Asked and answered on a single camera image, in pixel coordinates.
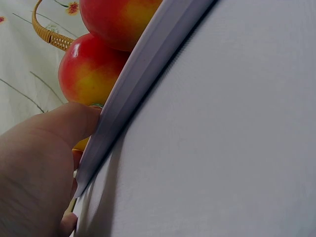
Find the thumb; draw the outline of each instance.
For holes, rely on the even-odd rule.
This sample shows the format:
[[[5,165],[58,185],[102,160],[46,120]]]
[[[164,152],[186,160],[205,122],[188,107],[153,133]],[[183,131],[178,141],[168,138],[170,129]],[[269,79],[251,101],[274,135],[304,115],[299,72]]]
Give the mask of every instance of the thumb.
[[[31,118],[28,126],[51,133],[72,148],[78,141],[94,132],[100,112],[99,107],[71,102]]]

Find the floral tablecloth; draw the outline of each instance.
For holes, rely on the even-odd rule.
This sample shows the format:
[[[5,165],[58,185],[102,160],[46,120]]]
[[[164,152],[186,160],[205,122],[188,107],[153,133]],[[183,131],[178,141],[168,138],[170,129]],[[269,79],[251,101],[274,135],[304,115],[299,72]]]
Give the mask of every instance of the floral tablecloth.
[[[47,44],[31,24],[37,0],[0,0],[0,134],[32,115],[67,102],[58,83],[64,52]],[[73,39],[87,33],[79,1],[43,0],[38,21]]]

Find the red apple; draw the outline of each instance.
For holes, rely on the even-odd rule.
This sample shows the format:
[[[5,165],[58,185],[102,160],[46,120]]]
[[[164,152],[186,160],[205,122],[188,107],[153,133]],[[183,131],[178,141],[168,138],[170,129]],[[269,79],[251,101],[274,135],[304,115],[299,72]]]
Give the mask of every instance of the red apple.
[[[129,53],[114,50],[87,34],[66,51],[58,71],[59,84],[68,101],[104,104]]]
[[[87,29],[114,49],[132,51],[162,0],[80,0]]]

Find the finger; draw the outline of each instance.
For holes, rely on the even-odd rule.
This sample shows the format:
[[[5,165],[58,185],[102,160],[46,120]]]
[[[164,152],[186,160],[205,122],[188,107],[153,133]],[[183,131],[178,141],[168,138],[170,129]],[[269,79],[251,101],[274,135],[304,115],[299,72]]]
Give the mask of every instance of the finger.
[[[37,129],[56,135],[72,148],[94,132],[100,112],[99,107],[71,102],[33,117],[30,123]]]
[[[74,171],[78,169],[79,163],[81,160],[83,152],[78,150],[73,150],[73,157],[74,157]]]
[[[77,219],[77,216],[72,212],[66,213],[60,222],[59,236],[70,236],[76,227]]]
[[[73,199],[73,197],[76,193],[77,187],[78,187],[78,183],[77,183],[76,179],[74,178],[73,179],[73,186],[71,187],[71,192],[70,192],[70,199]]]

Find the green stem print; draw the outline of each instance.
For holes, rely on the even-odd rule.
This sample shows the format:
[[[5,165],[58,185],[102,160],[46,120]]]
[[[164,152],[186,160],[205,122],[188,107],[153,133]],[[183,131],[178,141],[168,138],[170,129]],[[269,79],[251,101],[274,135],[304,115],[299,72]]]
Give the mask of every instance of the green stem print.
[[[64,4],[62,4],[62,3],[60,3],[60,2],[58,2],[57,0],[54,0],[56,3],[58,3],[59,5],[61,5],[61,6],[63,6],[63,7],[68,7],[68,5],[64,5]]]
[[[7,86],[9,86],[10,88],[12,88],[13,90],[15,90],[16,92],[18,92],[19,94],[23,95],[25,98],[27,98],[29,101],[31,101],[33,104],[35,104],[38,109],[42,112],[42,113],[45,113],[45,111],[34,101],[32,100],[29,96],[23,94],[21,91],[19,91],[18,89],[15,89],[12,85],[10,85],[9,83],[7,83],[6,81],[2,80],[0,78],[0,81],[2,81],[4,84],[6,84]]]
[[[53,92],[53,94],[57,97],[57,99],[60,101],[61,104],[64,104],[64,102],[59,98],[59,96],[56,94],[56,92],[53,90],[53,88],[51,88],[46,82],[44,82],[43,79],[41,79],[38,75],[36,75],[35,73],[31,72],[30,73],[35,76],[37,79],[39,79],[41,82],[44,83],[44,85],[46,85],[50,90],[51,92]]]

